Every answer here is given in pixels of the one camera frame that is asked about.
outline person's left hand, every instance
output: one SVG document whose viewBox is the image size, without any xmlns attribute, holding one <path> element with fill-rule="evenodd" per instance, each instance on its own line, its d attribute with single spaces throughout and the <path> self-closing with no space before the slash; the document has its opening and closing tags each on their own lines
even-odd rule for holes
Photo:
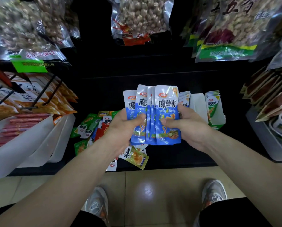
<svg viewBox="0 0 282 227">
<path fill-rule="evenodd" d="M 145 119 L 146 115 L 142 113 L 135 119 L 127 120 L 125 108 L 116 114 L 102 137 L 102 139 L 111 144 L 112 150 L 115 151 L 115 156 L 119 156 L 127 148 L 134 128 L 144 125 Z"/>
</svg>

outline forearm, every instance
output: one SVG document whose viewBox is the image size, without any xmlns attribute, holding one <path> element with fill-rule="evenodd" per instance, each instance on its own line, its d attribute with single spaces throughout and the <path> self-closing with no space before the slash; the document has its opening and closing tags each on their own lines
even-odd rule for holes
<svg viewBox="0 0 282 227">
<path fill-rule="evenodd" d="M 0 216 L 0 226 L 70 226 L 114 158 L 103 138 Z"/>
<path fill-rule="evenodd" d="M 282 168 L 219 131 L 206 152 L 274 226 L 282 226 Z"/>
</svg>

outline person's left arm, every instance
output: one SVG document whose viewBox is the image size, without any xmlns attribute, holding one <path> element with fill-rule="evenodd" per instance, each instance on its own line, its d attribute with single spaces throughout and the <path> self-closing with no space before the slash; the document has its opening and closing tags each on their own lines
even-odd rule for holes
<svg viewBox="0 0 282 227">
<path fill-rule="evenodd" d="M 129 145 L 145 115 L 127 121 L 123 109 L 106 133 L 41 187 L 0 215 L 0 226 L 70 226 L 111 161 Z"/>
</svg>

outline hand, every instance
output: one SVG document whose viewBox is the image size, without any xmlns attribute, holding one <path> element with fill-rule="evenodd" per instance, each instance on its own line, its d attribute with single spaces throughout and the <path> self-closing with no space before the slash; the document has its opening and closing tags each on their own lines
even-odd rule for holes
<svg viewBox="0 0 282 227">
<path fill-rule="evenodd" d="M 104 138 L 106 142 L 111 144 L 116 157 L 127 148 L 134 128 L 139 125 L 144 125 L 145 118 L 146 115 L 141 113 L 135 119 L 127 120 L 125 108 L 116 114 L 102 137 L 102 139 Z"/>
<path fill-rule="evenodd" d="M 169 128 L 179 128 L 182 139 L 199 151 L 205 152 L 205 141 L 210 138 L 213 129 L 194 110 L 178 105 L 181 119 L 162 118 L 161 123 Z"/>
</svg>

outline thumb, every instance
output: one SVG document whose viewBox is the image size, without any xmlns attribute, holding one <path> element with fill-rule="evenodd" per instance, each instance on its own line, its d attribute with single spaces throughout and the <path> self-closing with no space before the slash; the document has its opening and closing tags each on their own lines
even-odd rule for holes
<svg viewBox="0 0 282 227">
<path fill-rule="evenodd" d="M 129 120 L 128 123 L 130 123 L 132 127 L 136 127 L 141 124 L 144 124 L 145 119 L 146 119 L 146 114 L 141 113 L 135 119 Z"/>
<path fill-rule="evenodd" d="M 162 125 L 169 127 L 169 128 L 179 128 L 180 129 L 180 120 L 174 120 L 174 119 L 166 119 L 166 118 L 162 118 L 161 119 L 161 123 Z"/>
</svg>

